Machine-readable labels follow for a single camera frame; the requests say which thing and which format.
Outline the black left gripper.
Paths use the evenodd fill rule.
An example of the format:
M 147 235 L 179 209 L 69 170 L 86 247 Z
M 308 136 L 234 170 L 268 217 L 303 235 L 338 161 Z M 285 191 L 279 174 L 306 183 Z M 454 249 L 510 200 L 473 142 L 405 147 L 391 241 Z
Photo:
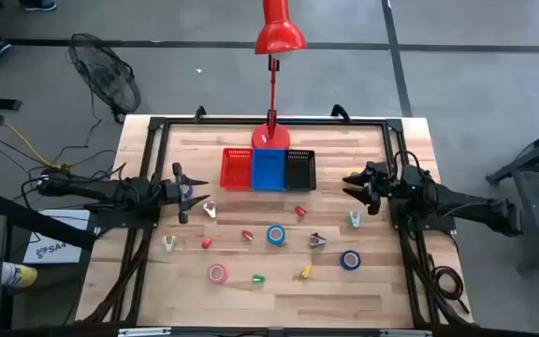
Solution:
M 210 195 L 203 195 L 200 197 L 186 198 L 183 188 L 186 185 L 204 185 L 208 184 L 206 181 L 196 180 L 188 177 L 182 172 L 182 165 L 178 162 L 172 164 L 172 171 L 174 174 L 174 180 L 165 180 L 165 203 L 175 204 L 178 206 L 179 222 L 181 224 L 188 223 L 187 211 L 191 210 L 199 202 L 207 199 Z

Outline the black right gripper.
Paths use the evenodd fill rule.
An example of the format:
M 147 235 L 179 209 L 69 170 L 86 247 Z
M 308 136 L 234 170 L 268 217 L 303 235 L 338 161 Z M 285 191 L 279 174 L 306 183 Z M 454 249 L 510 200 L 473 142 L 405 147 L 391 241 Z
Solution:
M 379 213 L 382 198 L 392 199 L 393 179 L 387 162 L 368 161 L 365 172 L 352 171 L 342 180 L 351 185 L 367 184 L 367 187 L 362 188 L 344 188 L 343 192 L 362 204 L 369 204 L 367 206 L 369 215 Z

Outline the dark blue tape roll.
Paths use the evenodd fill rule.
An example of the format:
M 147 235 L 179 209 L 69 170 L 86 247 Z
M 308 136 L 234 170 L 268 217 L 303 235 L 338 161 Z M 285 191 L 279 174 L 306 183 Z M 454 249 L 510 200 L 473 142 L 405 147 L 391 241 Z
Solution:
M 360 254 L 354 250 L 347 250 L 341 254 L 341 266 L 347 271 L 354 271 L 361 265 Z

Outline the pink tape roll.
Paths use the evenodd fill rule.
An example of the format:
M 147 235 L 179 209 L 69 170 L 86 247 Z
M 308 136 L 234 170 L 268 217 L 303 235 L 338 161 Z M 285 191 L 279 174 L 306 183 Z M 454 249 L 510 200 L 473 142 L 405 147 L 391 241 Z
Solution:
M 220 263 L 210 265 L 208 269 L 208 278 L 213 284 L 223 284 L 227 280 L 227 269 Z

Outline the light blue tape roll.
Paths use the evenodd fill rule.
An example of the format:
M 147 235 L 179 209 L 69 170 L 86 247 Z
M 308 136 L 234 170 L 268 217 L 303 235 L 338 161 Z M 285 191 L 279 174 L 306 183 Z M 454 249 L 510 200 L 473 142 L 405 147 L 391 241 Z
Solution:
M 285 241 L 285 229 L 280 225 L 270 226 L 266 238 L 271 244 L 282 245 Z

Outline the red plastic basket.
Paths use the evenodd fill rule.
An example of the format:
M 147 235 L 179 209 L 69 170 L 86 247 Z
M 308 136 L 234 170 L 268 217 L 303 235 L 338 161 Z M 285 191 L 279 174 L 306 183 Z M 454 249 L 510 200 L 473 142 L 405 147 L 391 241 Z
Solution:
M 253 150 L 251 148 L 224 148 L 220 186 L 227 190 L 251 188 Z

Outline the black plastic basket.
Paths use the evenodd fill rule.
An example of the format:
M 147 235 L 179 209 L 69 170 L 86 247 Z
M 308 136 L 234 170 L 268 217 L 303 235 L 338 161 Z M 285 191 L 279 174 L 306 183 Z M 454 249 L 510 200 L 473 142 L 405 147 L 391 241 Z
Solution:
M 287 150 L 285 159 L 285 188 L 288 191 L 315 190 L 315 152 Z

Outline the blue plastic basket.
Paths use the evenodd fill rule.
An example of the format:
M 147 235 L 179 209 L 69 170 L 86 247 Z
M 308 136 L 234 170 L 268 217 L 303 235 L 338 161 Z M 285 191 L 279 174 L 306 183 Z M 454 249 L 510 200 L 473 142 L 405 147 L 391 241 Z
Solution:
M 251 185 L 254 190 L 285 190 L 285 150 L 254 149 Z

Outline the white paper sign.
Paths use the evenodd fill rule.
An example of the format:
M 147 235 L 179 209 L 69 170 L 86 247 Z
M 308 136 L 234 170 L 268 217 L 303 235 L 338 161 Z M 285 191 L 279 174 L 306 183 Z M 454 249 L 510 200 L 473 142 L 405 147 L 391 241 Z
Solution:
M 42 215 L 59 220 L 76 229 L 89 227 L 90 213 L 86 210 L 44 210 Z M 82 249 L 33 232 L 22 263 L 25 265 L 76 264 Z

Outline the black floor fan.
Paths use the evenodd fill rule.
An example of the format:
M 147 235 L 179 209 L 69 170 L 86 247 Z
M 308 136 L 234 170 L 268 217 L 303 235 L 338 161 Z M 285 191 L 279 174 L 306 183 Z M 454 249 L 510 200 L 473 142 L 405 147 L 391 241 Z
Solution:
M 76 33 L 70 38 L 68 53 L 91 92 L 109 106 L 116 123 L 122 124 L 126 115 L 138 109 L 141 95 L 133 67 L 101 39 Z

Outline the black diagonal stand beam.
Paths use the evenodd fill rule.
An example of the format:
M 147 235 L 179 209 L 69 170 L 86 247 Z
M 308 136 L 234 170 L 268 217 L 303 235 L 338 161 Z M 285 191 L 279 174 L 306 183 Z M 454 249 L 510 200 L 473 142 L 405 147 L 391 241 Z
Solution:
M 77 229 L 3 197 L 0 197 L 0 215 L 4 215 L 13 226 L 37 232 L 88 251 L 93 249 L 97 239 L 93 232 Z

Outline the red desk lamp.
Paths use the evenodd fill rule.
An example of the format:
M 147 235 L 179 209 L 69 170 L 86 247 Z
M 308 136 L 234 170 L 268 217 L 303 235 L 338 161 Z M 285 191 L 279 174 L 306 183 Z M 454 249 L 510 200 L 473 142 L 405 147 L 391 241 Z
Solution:
M 256 149 L 287 149 L 290 145 L 288 130 L 277 122 L 276 81 L 279 55 L 307 48 L 306 37 L 291 21 L 289 0 L 263 0 L 264 26 L 255 42 L 255 54 L 269 57 L 270 105 L 267 121 L 252 135 Z

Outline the person's yellow white shoe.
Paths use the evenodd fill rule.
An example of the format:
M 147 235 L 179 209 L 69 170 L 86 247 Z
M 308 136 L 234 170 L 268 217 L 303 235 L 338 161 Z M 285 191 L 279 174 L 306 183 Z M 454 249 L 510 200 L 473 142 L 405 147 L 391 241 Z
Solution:
M 21 264 L 3 262 L 1 285 L 15 288 L 31 286 L 37 279 L 37 270 Z

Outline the black aluminium table frame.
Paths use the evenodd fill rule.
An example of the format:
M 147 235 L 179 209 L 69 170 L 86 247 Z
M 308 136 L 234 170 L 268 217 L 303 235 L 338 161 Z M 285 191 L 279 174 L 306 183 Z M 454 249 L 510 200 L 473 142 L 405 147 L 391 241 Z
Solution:
M 343 177 L 368 161 L 398 151 L 415 153 L 423 168 L 437 170 L 428 123 L 423 118 L 288 117 L 293 147 L 315 152 L 316 189 L 311 192 L 226 190 L 220 186 L 224 148 L 245 148 L 259 119 L 254 116 L 132 116 L 123 129 L 116 160 L 127 174 L 173 163 L 208 184 L 197 188 L 217 204 L 211 219 L 195 207 L 187 224 L 171 208 L 161 213 L 143 271 L 127 286 L 116 307 L 135 314 L 141 326 L 272 328 L 409 328 L 416 318 L 437 316 L 432 298 L 404 268 L 401 235 L 388 208 L 364 216 L 353 228 L 349 212 L 363 206 L 344 192 Z M 307 212 L 298 217 L 295 207 Z M 285 229 L 285 241 L 267 241 L 270 226 Z M 252 241 L 240 232 L 253 233 Z M 311 249 L 319 233 L 325 246 Z M 177 238 L 171 254 L 162 238 Z M 208 249 L 201 247 L 211 238 Z M 354 250 L 361 265 L 341 266 L 341 254 Z M 208 278 L 210 265 L 227 269 L 220 285 Z M 308 279 L 300 272 L 311 266 Z M 266 281 L 255 284 L 254 274 Z

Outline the silver metal bracket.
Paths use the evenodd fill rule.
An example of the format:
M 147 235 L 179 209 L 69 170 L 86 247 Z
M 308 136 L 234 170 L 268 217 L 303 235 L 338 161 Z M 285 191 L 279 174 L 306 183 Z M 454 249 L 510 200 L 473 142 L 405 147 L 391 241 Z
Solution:
M 168 337 L 171 327 L 130 328 L 118 330 L 117 337 Z
M 387 329 L 380 330 L 379 337 L 433 337 L 433 333 L 430 330 Z

